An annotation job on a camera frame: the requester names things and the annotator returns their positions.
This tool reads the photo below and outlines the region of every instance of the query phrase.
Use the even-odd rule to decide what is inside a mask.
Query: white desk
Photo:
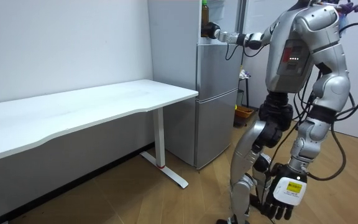
[[[197,91],[150,80],[118,83],[0,103],[0,159],[53,138],[138,112],[153,110],[156,157],[142,156],[181,187],[188,183],[165,167],[163,107]]]

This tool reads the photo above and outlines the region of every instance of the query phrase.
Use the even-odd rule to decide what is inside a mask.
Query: robot leg
[[[261,148],[254,144],[266,125],[265,121],[256,121],[244,133],[237,143],[231,161],[230,198],[234,216],[228,221],[218,220],[216,223],[245,224],[249,216],[249,195],[254,186],[253,178],[246,174],[258,159]]]

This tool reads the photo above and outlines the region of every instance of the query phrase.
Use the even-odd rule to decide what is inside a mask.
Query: white label
[[[278,181],[273,196],[280,202],[299,205],[306,191],[307,183],[283,177]]]

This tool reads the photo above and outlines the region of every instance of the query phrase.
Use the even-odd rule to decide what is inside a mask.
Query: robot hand
[[[271,175],[275,176],[261,213],[280,220],[289,220],[295,205],[299,205],[306,190],[306,174],[298,174],[288,165],[275,164]]]

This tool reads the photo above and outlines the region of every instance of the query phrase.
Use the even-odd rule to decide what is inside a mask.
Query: desk foot
[[[150,155],[147,152],[142,152],[141,155],[147,159],[149,162],[151,162],[153,165],[155,165],[157,168],[157,164],[155,163],[155,158]],[[164,166],[164,168],[159,168],[164,174],[167,174],[173,181],[175,181],[181,188],[186,188],[189,183],[185,181],[182,177],[180,177],[178,174],[176,174],[174,171],[169,169],[167,166]]]

